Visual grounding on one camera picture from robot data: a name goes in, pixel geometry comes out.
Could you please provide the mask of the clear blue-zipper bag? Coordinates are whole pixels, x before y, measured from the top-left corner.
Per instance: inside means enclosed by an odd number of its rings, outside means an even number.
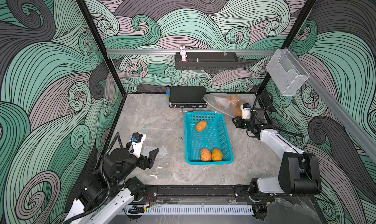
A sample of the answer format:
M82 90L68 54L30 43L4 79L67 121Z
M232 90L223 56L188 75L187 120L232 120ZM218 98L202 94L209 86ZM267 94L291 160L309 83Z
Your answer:
M216 111L220 111L221 113L227 114L231 116L232 118L236 117L235 110L236 107L239 107L247 103L244 100L242 100L238 95L236 95L239 98L239 103L237 106L234 106L231 103L231 96L230 94L205 94L203 97L203 100L211 107L213 107ZM217 102L221 102L223 107L217 106Z
M155 149L159 152L151 169L136 168L129 177L137 177L145 184L182 183L178 173L188 166L184 130L141 127L134 129L134 132L146 135L141 150L142 155L149 156L149 153Z

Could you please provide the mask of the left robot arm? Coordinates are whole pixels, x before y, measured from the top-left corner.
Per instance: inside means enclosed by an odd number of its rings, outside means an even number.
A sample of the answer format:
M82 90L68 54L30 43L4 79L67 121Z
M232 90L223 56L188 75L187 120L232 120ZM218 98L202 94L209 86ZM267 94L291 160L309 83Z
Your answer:
M152 197L137 177L128 178L136 168L151 169L159 149L147 156L141 154L145 134L133 133L130 141L122 145L116 134L99 160L98 169L80 186L65 224L108 224L127 206L129 214L143 214L152 207Z

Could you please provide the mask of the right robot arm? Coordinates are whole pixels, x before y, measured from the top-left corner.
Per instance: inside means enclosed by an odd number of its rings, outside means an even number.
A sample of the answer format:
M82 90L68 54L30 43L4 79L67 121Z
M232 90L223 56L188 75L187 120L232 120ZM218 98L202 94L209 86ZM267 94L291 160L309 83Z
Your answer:
M241 111L240 116L232 119L236 128L245 129L249 137L259 139L268 145L281 159L276 177L252 179L250 195L320 194L322 185L317 156L293 146L281 136L282 129L262 120L264 108L239 100L236 103Z

